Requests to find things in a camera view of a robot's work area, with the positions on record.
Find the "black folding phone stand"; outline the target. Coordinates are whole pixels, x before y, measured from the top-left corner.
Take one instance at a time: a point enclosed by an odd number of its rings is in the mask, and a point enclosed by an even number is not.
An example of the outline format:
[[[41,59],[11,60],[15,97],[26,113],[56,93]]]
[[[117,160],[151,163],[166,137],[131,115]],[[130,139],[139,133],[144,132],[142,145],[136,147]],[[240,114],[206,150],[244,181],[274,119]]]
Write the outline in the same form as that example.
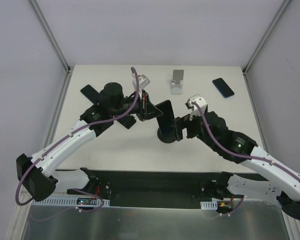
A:
[[[132,115],[126,115],[117,121],[128,130],[137,122],[135,117]]]

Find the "blue edged black phone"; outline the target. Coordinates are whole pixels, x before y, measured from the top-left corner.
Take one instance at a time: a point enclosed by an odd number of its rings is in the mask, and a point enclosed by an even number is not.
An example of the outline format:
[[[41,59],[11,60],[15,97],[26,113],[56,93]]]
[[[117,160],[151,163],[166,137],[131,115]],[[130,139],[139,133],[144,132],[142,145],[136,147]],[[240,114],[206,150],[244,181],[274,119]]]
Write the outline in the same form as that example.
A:
[[[214,79],[212,83],[224,98],[229,98],[235,95],[234,91],[223,78]]]

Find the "teal edged black phone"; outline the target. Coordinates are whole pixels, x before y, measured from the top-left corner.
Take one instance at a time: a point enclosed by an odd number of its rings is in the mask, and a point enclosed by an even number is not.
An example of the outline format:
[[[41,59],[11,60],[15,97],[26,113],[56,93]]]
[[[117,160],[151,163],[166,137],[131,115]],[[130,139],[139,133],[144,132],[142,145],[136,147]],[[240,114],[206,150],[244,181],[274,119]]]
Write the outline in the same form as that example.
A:
[[[84,86],[80,92],[94,105],[99,103],[100,93],[95,90],[90,84]]]

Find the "black round base phone stand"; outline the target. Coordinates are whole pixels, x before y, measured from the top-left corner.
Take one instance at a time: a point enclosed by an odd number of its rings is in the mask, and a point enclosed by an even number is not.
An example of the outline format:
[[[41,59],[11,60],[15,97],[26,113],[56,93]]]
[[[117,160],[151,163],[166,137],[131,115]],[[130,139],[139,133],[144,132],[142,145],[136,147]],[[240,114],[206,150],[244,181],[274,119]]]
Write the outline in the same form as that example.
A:
[[[160,129],[157,130],[157,137],[162,143],[165,144],[171,144],[177,140],[176,135],[173,131],[163,134],[161,133]]]

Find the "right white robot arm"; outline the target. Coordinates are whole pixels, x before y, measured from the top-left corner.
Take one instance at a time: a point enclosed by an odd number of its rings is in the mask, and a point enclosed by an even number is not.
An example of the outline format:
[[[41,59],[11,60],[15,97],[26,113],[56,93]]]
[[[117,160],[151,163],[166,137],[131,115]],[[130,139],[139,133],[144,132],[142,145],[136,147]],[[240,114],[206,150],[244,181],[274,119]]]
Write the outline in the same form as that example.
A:
[[[175,135],[183,139],[201,140],[219,156],[242,165],[261,175],[264,180],[247,179],[240,175],[222,172],[215,183],[206,188],[214,198],[229,194],[257,198],[278,206],[288,216],[300,220],[300,174],[270,156],[256,141],[247,135],[230,130],[223,118],[215,112],[203,116],[190,115],[174,120]]]

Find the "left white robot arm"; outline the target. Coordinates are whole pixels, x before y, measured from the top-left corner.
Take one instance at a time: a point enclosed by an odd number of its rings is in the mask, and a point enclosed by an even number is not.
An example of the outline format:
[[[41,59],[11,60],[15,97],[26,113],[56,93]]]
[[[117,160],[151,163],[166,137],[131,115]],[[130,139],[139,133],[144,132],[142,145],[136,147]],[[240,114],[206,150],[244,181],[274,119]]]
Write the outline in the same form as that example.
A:
[[[66,190],[79,189],[86,195],[92,194],[96,188],[95,177],[88,175],[87,170],[69,171],[63,176],[57,176],[55,170],[76,150],[110,128],[114,121],[129,115],[136,115],[140,121],[163,115],[151,103],[145,90],[124,96],[123,88],[117,82],[107,83],[100,92],[86,85],[81,93],[92,102],[92,106],[71,129],[45,149],[32,156],[23,153],[16,159],[19,185],[37,202],[49,197],[62,183],[66,183]]]

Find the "silver metal phone stand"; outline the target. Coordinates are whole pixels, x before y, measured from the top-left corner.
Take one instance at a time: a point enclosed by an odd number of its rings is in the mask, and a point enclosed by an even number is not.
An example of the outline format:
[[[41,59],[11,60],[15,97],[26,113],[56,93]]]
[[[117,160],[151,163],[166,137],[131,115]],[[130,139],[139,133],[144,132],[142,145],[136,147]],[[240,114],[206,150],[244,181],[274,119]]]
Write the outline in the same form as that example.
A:
[[[172,80],[170,90],[172,95],[181,95],[183,93],[184,70],[175,69],[172,71]]]

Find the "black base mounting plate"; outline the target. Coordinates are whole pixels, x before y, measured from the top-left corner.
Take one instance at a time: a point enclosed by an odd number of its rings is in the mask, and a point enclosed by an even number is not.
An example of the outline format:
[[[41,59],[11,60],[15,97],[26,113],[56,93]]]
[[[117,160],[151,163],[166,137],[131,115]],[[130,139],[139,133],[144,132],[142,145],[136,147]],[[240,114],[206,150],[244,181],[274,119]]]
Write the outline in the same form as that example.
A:
[[[109,200],[112,207],[199,209],[201,202],[233,196],[225,186],[216,186],[220,172],[84,172],[88,184],[80,190]]]

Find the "right aluminium frame post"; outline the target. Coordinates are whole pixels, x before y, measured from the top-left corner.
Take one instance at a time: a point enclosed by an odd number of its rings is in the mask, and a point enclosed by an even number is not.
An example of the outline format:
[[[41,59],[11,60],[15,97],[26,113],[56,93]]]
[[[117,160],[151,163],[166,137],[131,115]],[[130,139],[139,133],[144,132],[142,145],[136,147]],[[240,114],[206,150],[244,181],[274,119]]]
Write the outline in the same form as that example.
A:
[[[273,18],[271,19],[269,25],[267,26],[265,32],[263,33],[262,37],[260,38],[258,44],[256,45],[256,48],[254,49],[252,55],[248,59],[245,66],[242,68],[242,73],[244,76],[247,75],[251,67],[253,66],[255,60],[263,50],[263,48],[266,46],[267,41],[271,37],[272,33],[274,32],[275,28],[279,24],[280,20],[284,16],[285,12],[288,10],[290,5],[293,3],[293,0],[283,0],[281,4],[279,5],[279,8],[275,12]]]

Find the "aluminium frame post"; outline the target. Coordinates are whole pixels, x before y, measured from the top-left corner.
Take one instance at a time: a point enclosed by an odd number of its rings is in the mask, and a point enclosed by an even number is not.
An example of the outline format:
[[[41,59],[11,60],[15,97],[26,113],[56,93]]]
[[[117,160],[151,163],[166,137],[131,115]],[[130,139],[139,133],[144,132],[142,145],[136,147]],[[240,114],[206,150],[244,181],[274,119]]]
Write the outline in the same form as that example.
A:
[[[71,66],[69,65],[68,61],[66,60],[50,26],[47,22],[43,11],[41,10],[37,0],[28,0],[27,1],[34,12],[48,42],[50,43],[55,55],[57,56],[59,62],[61,63],[62,67],[64,68],[66,73],[71,71]]]
[[[262,37],[260,38],[258,44],[256,45],[256,48],[254,49],[252,55],[248,59],[245,66],[242,68],[242,73],[244,76],[247,75],[251,67],[253,66],[255,60],[263,50],[263,48],[266,46],[267,41],[271,37],[272,33],[274,32],[275,28],[279,24],[280,20],[284,16],[285,12],[288,10],[290,5],[293,3],[293,0],[283,0],[281,4],[279,5],[279,8],[275,12],[273,18],[271,19],[269,25],[267,26],[265,32],[263,33]]]

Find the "left aluminium frame post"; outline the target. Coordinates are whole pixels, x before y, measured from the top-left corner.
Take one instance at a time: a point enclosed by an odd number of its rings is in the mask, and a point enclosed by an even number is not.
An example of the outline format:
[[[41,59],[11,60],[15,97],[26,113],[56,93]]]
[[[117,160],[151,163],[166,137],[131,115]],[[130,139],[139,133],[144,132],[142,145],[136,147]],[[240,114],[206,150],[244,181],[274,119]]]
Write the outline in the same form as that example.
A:
[[[37,0],[28,0],[27,1],[34,12],[48,42],[50,43],[55,55],[57,56],[59,62],[61,63],[62,67],[64,68],[66,73],[71,71],[71,66],[69,65],[68,61],[66,60],[50,26],[47,22],[43,11],[41,10]]]

